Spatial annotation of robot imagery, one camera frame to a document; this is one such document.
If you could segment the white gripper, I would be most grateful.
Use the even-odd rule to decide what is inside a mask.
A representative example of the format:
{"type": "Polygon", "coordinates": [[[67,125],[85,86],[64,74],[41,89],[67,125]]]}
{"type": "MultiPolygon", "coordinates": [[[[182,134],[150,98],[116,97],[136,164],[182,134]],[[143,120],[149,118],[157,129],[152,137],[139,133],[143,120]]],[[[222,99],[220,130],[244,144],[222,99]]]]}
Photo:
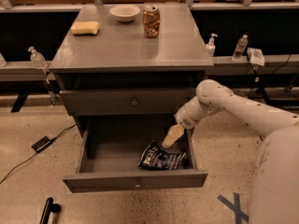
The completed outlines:
{"type": "Polygon", "coordinates": [[[175,114],[177,124],[170,127],[162,146],[170,148],[184,134],[184,129],[192,129],[203,117],[208,116],[210,113],[210,107],[201,103],[194,96],[175,114]]]}

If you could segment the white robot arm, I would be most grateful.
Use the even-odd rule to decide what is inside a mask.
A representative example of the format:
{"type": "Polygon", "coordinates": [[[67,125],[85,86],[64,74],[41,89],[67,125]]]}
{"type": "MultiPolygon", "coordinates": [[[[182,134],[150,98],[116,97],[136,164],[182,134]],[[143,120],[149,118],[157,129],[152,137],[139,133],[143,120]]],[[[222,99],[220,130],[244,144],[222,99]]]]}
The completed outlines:
{"type": "Polygon", "coordinates": [[[226,111],[261,136],[255,162],[249,224],[299,224],[299,117],[234,94],[206,79],[175,114],[163,147],[171,147],[202,118],[226,111]]]}

